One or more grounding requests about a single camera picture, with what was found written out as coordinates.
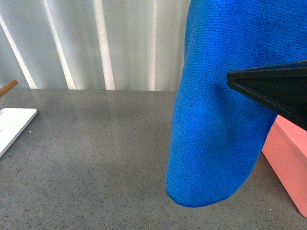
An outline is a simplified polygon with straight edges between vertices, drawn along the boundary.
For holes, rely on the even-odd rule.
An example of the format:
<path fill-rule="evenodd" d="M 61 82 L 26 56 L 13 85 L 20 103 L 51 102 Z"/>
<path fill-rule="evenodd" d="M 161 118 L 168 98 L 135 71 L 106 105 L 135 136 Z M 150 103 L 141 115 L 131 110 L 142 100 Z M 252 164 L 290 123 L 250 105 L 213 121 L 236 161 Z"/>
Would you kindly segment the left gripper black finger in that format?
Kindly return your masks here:
<path fill-rule="evenodd" d="M 307 129 L 307 62 L 231 71 L 227 85 Z"/>

